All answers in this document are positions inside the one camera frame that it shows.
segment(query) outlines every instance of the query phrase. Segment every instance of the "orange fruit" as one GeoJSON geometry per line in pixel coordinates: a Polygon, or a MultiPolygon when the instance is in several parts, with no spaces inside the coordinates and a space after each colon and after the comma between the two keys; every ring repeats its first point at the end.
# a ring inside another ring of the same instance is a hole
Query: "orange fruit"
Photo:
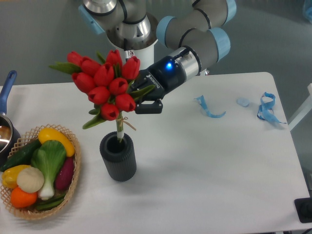
{"type": "Polygon", "coordinates": [[[11,192],[11,204],[15,208],[25,208],[36,202],[38,198],[38,193],[29,194],[24,192],[20,187],[16,187],[11,192]]]}

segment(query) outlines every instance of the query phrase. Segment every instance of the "wicker basket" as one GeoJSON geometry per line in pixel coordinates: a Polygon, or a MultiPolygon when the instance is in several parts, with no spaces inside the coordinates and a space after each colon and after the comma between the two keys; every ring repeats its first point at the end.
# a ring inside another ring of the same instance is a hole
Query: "wicker basket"
{"type": "Polygon", "coordinates": [[[74,169],[74,176],[72,183],[70,187],[67,190],[67,193],[65,195],[64,201],[59,204],[57,207],[48,210],[48,211],[36,211],[34,208],[29,207],[29,208],[24,208],[24,209],[16,209],[12,206],[10,202],[11,198],[11,191],[12,189],[5,188],[1,185],[0,187],[0,197],[3,200],[3,203],[5,204],[5,208],[15,215],[16,217],[20,217],[26,220],[37,220],[37,219],[42,219],[49,217],[51,215],[56,214],[59,212],[66,204],[67,202],[71,199],[73,196],[73,193],[75,191],[75,188],[77,186],[77,181],[80,173],[80,166],[81,166],[81,155],[80,155],[80,144],[75,136],[69,129],[66,129],[60,125],[46,125],[46,126],[41,126],[41,127],[36,127],[35,129],[31,129],[29,132],[26,132],[25,135],[22,135],[21,138],[18,139],[17,143],[14,144],[14,147],[12,148],[10,155],[11,156],[14,152],[18,151],[19,148],[24,146],[26,143],[31,142],[32,140],[38,138],[38,133],[41,129],[48,127],[48,128],[54,128],[63,133],[65,136],[67,136],[68,139],[73,143],[75,147],[75,155],[74,155],[74,164],[75,164],[75,169],[74,169]]]}

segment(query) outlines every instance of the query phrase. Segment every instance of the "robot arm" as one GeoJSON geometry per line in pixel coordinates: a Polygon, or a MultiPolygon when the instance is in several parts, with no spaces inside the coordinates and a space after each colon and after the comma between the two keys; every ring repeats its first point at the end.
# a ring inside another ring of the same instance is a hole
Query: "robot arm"
{"type": "Polygon", "coordinates": [[[152,92],[137,101],[137,114],[161,113],[161,100],[166,94],[218,62],[230,50],[229,37],[217,27],[234,17],[235,0],[195,0],[194,10],[186,17],[167,16],[158,24],[146,13],[146,0],[83,1],[79,10],[85,21],[97,33],[107,30],[108,39],[116,47],[135,52],[158,39],[175,50],[141,70],[131,86],[135,91],[155,85],[152,92]]]}
{"type": "Polygon", "coordinates": [[[137,114],[161,113],[161,99],[166,94],[218,62],[229,52],[230,40],[222,29],[214,28],[208,32],[193,31],[196,35],[191,37],[193,40],[186,40],[185,44],[182,42],[182,47],[140,71],[140,77],[131,86],[132,91],[151,84],[155,85],[155,89],[137,102],[137,114]]]}

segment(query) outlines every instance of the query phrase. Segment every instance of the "red tulip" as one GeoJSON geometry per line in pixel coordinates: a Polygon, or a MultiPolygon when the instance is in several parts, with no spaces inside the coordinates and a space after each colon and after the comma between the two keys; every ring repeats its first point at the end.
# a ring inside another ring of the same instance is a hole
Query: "red tulip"
{"type": "Polygon", "coordinates": [[[96,87],[96,84],[93,81],[93,78],[83,72],[80,73],[73,73],[72,79],[75,85],[78,87],[80,91],[83,93],[88,93],[92,89],[96,87]]]}
{"type": "Polygon", "coordinates": [[[81,69],[84,73],[93,77],[100,67],[101,65],[93,59],[87,56],[82,58],[81,69]]]}
{"type": "Polygon", "coordinates": [[[76,51],[72,51],[67,55],[67,61],[80,67],[82,63],[82,56],[76,51]]]}
{"type": "Polygon", "coordinates": [[[113,66],[110,63],[103,64],[94,75],[97,86],[108,86],[115,77],[113,66]]]}
{"type": "Polygon", "coordinates": [[[111,50],[107,55],[106,62],[110,63],[111,65],[119,64],[120,68],[122,68],[122,59],[120,57],[119,50],[111,50]]]}
{"type": "Polygon", "coordinates": [[[136,56],[132,56],[122,67],[122,77],[125,79],[135,79],[138,76],[139,69],[140,60],[136,56]]]}
{"type": "Polygon", "coordinates": [[[101,116],[105,120],[115,120],[119,115],[119,110],[114,104],[105,103],[101,107],[101,116]]]}
{"type": "Polygon", "coordinates": [[[116,107],[122,111],[130,112],[136,108],[136,103],[129,94],[118,95],[115,99],[116,107]]]}
{"type": "Polygon", "coordinates": [[[119,95],[126,93],[128,89],[128,82],[124,78],[116,78],[109,84],[109,92],[111,92],[112,95],[119,95]]]}
{"type": "Polygon", "coordinates": [[[110,95],[110,92],[104,86],[96,87],[88,93],[89,101],[96,105],[107,103],[110,95]]]}

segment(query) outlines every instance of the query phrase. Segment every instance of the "saucepan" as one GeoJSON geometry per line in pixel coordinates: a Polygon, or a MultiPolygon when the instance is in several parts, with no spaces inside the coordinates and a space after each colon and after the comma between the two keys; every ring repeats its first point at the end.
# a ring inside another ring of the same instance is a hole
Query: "saucepan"
{"type": "Polygon", "coordinates": [[[6,116],[7,100],[16,76],[16,71],[9,72],[0,93],[0,166],[6,162],[14,143],[20,138],[19,132],[6,116]]]}

